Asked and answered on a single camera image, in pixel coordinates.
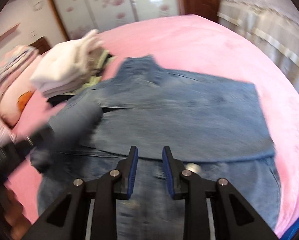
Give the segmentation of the blue denim jacket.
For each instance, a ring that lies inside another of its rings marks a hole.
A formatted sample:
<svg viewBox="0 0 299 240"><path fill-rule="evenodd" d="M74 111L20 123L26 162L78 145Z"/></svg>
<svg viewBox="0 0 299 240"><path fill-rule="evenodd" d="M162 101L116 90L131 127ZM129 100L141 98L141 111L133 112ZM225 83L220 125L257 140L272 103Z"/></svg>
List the blue denim jacket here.
<svg viewBox="0 0 299 240"><path fill-rule="evenodd" d="M165 69L151 56L126 59L112 79L72 97L49 120L60 147L36 150L38 212L77 178L96 179L132 146L139 161L131 200L117 205L119 239L182 239L184 205L168 195L162 149L202 178L226 178L274 229L281 185L256 88Z"/></svg>

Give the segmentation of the pink flower bolster pillow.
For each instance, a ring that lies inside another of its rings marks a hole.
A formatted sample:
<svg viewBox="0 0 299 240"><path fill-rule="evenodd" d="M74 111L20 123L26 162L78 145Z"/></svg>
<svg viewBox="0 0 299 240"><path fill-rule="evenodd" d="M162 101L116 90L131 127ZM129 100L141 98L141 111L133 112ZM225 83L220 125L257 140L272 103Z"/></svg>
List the pink flower bolster pillow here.
<svg viewBox="0 0 299 240"><path fill-rule="evenodd" d="M37 56L9 86L1 99L0 117L9 127L14 127L17 124L26 104L36 91L36 88L30 82L30 78L41 59L41 55Z"/></svg>

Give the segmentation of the white folded fluffy garment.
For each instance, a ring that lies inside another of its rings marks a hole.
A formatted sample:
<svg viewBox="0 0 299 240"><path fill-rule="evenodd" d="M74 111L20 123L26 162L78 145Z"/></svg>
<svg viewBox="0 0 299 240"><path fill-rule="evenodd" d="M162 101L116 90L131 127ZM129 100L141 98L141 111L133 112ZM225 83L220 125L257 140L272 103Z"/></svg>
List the white folded fluffy garment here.
<svg viewBox="0 0 299 240"><path fill-rule="evenodd" d="M30 82L45 97L73 91L92 76L88 57L100 47L103 41L96 29L80 39L59 43L41 59Z"/></svg>

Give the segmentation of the dark wooden headboard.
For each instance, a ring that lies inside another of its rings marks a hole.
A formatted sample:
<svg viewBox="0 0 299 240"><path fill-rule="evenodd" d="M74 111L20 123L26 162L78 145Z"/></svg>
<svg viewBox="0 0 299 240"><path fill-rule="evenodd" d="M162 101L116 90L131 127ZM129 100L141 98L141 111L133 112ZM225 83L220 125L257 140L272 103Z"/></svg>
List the dark wooden headboard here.
<svg viewBox="0 0 299 240"><path fill-rule="evenodd" d="M45 36L42 36L41 38L37 39L35 42L30 44L30 46L38 49L40 55L43 55L51 49L51 45Z"/></svg>

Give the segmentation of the grey folded garment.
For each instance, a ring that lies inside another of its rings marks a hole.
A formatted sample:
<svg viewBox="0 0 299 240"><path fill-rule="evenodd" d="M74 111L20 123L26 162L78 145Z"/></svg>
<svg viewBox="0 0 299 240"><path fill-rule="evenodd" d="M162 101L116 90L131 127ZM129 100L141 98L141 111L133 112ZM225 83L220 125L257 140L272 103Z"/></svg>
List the grey folded garment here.
<svg viewBox="0 0 299 240"><path fill-rule="evenodd" d="M102 47L93 50L88 57L88 69L92 75L98 76L107 60L108 51Z"/></svg>

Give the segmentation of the green white folded garment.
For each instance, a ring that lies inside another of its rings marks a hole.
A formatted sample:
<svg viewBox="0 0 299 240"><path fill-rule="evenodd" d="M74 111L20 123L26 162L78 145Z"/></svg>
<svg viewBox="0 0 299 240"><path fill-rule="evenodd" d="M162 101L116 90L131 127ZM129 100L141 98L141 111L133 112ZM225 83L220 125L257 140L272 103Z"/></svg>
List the green white folded garment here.
<svg viewBox="0 0 299 240"><path fill-rule="evenodd" d="M73 91L63 93L63 95L76 95L76 94L80 93L81 91L83 91L84 89L98 84L102 79L102 75L103 75L103 72L105 71L106 67L112 61L114 61L114 59L116 59L116 57L109 54L108 50L105 50L101 54L100 58L98 59L97 66L94 69L92 76L89 77L88 81L86 83L80 85L77 89L75 89Z"/></svg>

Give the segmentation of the floral sliding wardrobe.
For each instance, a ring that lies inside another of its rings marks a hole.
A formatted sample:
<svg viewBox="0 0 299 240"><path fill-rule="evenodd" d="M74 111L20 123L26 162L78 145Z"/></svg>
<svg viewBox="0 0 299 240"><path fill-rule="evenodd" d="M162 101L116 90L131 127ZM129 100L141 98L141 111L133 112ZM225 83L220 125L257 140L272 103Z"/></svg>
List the floral sliding wardrobe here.
<svg viewBox="0 0 299 240"><path fill-rule="evenodd" d="M177 16L178 0L51 0L67 39L88 31L107 31L121 25Z"/></svg>

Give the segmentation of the pink plush bed blanket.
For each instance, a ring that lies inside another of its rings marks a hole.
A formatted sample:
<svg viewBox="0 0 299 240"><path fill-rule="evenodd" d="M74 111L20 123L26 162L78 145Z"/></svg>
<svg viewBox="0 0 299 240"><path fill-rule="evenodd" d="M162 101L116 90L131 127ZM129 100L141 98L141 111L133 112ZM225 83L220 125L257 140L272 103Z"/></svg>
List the pink plush bed blanket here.
<svg viewBox="0 0 299 240"><path fill-rule="evenodd" d="M274 143L281 200L271 230L281 237L299 217L299 95L273 62L245 38L196 15L135 22L100 37L116 57L102 81L115 77L126 59L151 56L165 69L255 86Z"/></svg>

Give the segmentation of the white lace covered furniture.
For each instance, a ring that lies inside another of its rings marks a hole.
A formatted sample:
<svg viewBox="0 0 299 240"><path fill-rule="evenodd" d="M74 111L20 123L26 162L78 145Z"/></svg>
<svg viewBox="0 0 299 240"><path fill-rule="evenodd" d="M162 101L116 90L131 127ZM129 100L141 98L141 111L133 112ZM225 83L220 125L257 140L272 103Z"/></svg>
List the white lace covered furniture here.
<svg viewBox="0 0 299 240"><path fill-rule="evenodd" d="M222 0L217 15L263 51L299 94L299 11L291 0Z"/></svg>

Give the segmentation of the pink wall shelf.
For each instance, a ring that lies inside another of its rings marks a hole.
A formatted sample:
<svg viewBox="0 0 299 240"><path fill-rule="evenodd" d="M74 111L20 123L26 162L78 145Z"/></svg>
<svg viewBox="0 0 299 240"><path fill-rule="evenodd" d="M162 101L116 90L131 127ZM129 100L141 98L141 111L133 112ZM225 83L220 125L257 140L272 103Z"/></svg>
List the pink wall shelf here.
<svg viewBox="0 0 299 240"><path fill-rule="evenodd" d="M0 42L2 42L4 39L6 39L9 35L14 33L18 26L20 25L20 22L14 25L13 27L10 27L7 31L5 31L3 34L0 35Z"/></svg>

